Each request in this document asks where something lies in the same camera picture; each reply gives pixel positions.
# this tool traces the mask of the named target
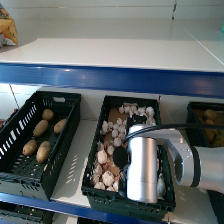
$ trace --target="crate handle hole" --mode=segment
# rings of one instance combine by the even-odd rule
[[[58,103],[64,103],[65,98],[64,97],[53,97],[53,101],[58,102]]]

